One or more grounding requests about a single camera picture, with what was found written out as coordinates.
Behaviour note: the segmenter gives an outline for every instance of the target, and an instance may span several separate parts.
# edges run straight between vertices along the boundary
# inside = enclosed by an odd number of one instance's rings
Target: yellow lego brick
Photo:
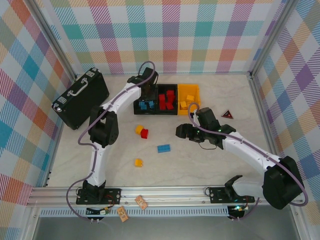
[[[185,101],[180,102],[180,107],[182,110],[187,110],[187,104]]]
[[[186,101],[192,103],[195,100],[195,97],[192,95],[187,95],[186,96]]]
[[[138,168],[141,168],[144,165],[144,161],[142,161],[141,159],[137,158],[134,162],[134,165]]]
[[[144,129],[144,126],[138,125],[138,126],[135,128],[135,133],[138,134],[138,135],[140,135],[142,129]]]

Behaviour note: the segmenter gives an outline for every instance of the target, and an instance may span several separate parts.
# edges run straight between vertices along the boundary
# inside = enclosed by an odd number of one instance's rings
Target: warning triangle
[[[229,110],[225,111],[224,114],[221,115],[221,117],[227,118],[227,119],[234,119],[234,117],[231,115]]]

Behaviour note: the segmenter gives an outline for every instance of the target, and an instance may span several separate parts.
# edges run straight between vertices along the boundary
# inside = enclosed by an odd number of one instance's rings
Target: white table surface
[[[129,75],[104,76],[113,98]],[[201,107],[213,110],[220,124],[229,124],[249,141],[267,150],[258,113],[245,75],[160,75],[158,83],[198,84]],[[221,115],[229,109],[234,119]],[[223,185],[235,175],[247,177],[258,173],[232,153],[219,148],[203,150],[195,142],[175,136],[176,127],[189,123],[186,115],[134,115],[131,105],[118,116],[119,137],[106,161],[106,186],[199,186]],[[87,120],[78,130],[66,125],[57,149],[49,187],[68,187],[89,172],[91,147],[77,144],[87,128]],[[148,139],[135,133],[137,125],[149,130]],[[89,135],[83,138],[89,141]],[[158,153],[157,146],[170,144],[171,151]],[[204,148],[212,148],[208,142]],[[143,167],[135,167],[136,158]]]

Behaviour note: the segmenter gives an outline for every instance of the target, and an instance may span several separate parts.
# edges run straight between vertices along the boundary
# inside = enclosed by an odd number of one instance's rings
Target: metal base plate
[[[120,204],[121,189],[120,188],[105,188],[105,197],[99,202],[95,197],[88,195],[86,191],[81,188],[77,191],[77,198],[75,204],[77,205],[118,205]]]
[[[247,201],[248,203],[255,202],[255,198],[253,196],[240,196],[234,201],[230,201],[228,195],[225,192],[224,187],[210,187],[209,195],[210,195],[210,202],[212,204],[231,204],[231,203],[246,204]]]

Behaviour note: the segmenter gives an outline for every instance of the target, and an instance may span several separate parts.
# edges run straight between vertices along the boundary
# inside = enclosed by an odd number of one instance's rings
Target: blue lego brick
[[[158,148],[158,154],[171,151],[170,144],[159,145],[157,146],[157,148]]]
[[[149,107],[150,107],[151,109],[154,109],[154,108],[155,108],[154,101],[149,101]]]

